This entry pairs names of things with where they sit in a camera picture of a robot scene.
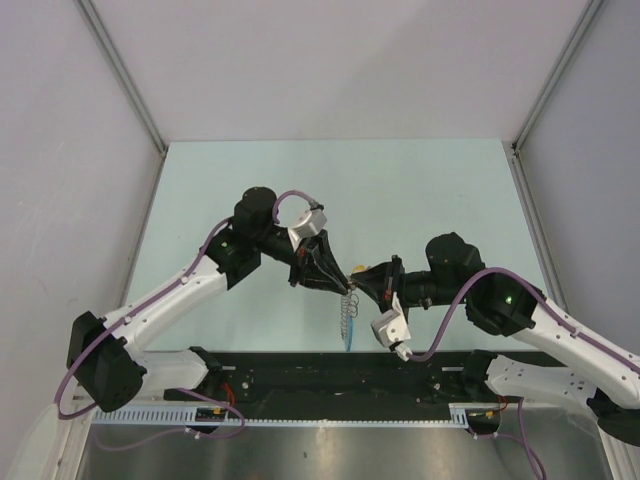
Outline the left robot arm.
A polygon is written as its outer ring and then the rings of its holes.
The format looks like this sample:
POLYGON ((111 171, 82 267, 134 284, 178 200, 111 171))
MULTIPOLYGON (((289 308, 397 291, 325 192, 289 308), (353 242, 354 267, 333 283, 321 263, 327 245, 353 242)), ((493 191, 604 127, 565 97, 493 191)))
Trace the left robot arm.
POLYGON ((169 354, 147 350, 190 310, 235 287, 264 256, 288 266, 291 286, 345 294, 349 282, 331 251, 323 205, 298 192, 307 210, 293 225, 280 226, 279 205, 293 194, 277 195, 262 186, 246 190, 232 216, 213 228, 174 277, 102 317, 90 311, 78 316, 71 329, 66 379, 75 379, 92 405, 104 412, 147 392, 188 389, 207 400, 221 387, 210 354, 196 347, 169 354))

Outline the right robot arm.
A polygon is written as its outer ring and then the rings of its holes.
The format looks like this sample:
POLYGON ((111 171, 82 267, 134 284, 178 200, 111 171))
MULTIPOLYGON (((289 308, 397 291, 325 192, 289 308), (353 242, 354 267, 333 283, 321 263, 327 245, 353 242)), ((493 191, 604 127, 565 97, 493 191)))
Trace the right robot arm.
POLYGON ((393 257, 351 277, 378 304, 381 315, 371 328, 383 347, 404 361, 429 361, 463 304, 476 328, 526 343, 560 363, 542 367, 475 350, 461 373, 469 399, 484 401, 495 394, 563 406, 593 419, 615 439, 638 445, 638 355, 585 327, 514 272, 486 267, 478 248, 456 233, 430 240, 425 255, 426 271, 407 273, 402 260, 393 257), (412 308, 433 306, 447 312, 429 349, 417 354, 407 344, 407 315, 412 308))

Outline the blue key tag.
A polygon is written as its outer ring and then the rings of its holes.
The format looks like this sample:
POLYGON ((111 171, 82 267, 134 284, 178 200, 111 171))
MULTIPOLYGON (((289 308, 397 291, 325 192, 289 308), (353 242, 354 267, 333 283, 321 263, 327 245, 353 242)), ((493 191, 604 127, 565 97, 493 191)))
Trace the blue key tag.
POLYGON ((350 316, 341 325, 341 337, 346 352, 350 352, 353 346, 354 319, 350 316))

